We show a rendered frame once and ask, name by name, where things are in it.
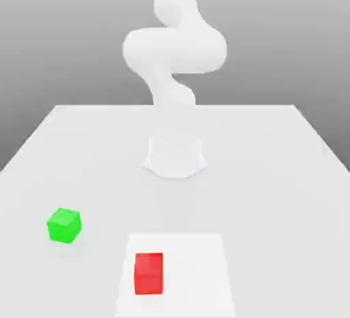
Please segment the small red cube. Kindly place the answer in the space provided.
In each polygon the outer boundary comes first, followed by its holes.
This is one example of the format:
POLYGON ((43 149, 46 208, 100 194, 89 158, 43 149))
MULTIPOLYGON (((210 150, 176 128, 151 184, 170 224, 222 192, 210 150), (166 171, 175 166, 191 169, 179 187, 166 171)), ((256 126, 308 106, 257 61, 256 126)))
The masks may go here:
POLYGON ((134 291, 136 295, 163 293, 163 254, 161 252, 135 255, 134 291))

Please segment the small green cube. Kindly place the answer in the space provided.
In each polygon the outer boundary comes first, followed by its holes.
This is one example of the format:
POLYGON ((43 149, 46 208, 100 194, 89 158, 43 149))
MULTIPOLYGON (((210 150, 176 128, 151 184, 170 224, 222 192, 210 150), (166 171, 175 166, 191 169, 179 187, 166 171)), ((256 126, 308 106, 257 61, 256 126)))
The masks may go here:
POLYGON ((81 214, 72 209, 58 208, 46 224, 51 241, 72 243, 82 229, 81 214))

